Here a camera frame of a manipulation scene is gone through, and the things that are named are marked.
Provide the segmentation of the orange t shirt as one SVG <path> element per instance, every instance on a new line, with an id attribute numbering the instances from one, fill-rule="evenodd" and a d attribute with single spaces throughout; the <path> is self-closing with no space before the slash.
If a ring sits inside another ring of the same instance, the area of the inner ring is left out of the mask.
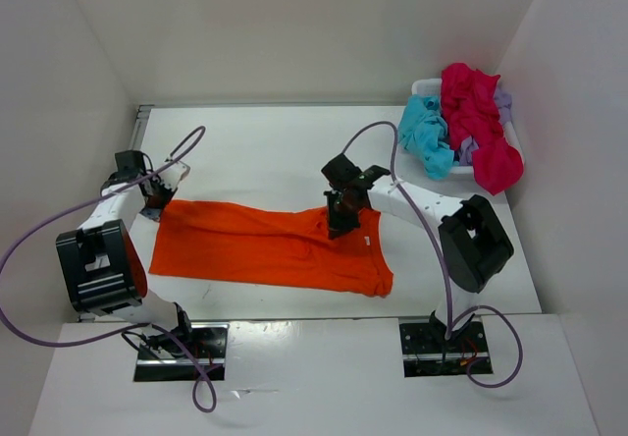
<path id="1" fill-rule="evenodd" d="M 175 200 L 161 216 L 153 275 L 386 297 L 393 273 L 380 245 L 380 213 L 328 236 L 323 207 L 276 212 L 244 205 Z"/>

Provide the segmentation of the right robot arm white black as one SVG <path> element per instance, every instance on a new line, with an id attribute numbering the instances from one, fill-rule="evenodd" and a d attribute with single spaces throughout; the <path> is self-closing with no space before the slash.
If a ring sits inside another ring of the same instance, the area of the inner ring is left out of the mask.
<path id="1" fill-rule="evenodd" d="M 362 170 L 343 154 L 329 161 L 322 174 L 330 186 L 324 192 L 330 238 L 358 229 L 365 210 L 391 215 L 428 234 L 445 281 L 430 338 L 438 349 L 453 350 L 480 308 L 478 295 L 514 254 L 491 203 L 477 194 L 461 199 L 420 188 L 381 166 Z"/>

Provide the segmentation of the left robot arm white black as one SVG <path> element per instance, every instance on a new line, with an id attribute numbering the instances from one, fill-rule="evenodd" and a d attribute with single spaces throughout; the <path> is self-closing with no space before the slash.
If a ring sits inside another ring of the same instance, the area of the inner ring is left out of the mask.
<path id="1" fill-rule="evenodd" d="M 150 347 L 185 356 L 196 336 L 189 318 L 180 305 L 149 289 L 130 229 L 138 215 L 160 220 L 190 168 L 167 158 L 152 170 L 138 150 L 118 152 L 115 160 L 117 170 L 102 185 L 88 219 L 56 239 L 71 305 L 79 313 L 144 324 Z"/>

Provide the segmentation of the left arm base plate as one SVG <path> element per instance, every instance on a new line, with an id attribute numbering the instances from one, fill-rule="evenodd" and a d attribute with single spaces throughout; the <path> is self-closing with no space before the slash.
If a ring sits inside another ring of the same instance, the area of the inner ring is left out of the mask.
<path id="1" fill-rule="evenodd" d="M 143 337 L 131 332 L 131 337 L 136 349 L 134 382 L 192 382 L 199 377 L 192 361 L 165 335 Z M 212 381 L 225 379 L 228 338 L 226 322 L 193 322 L 189 336 L 179 336 Z"/>

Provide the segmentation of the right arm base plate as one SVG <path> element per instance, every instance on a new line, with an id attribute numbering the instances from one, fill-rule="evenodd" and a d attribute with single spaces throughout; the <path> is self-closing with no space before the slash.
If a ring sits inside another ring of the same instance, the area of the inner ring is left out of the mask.
<path id="1" fill-rule="evenodd" d="M 472 318 L 446 341 L 445 327 L 436 318 L 398 322 L 404 376 L 436 377 L 493 373 L 485 329 Z"/>

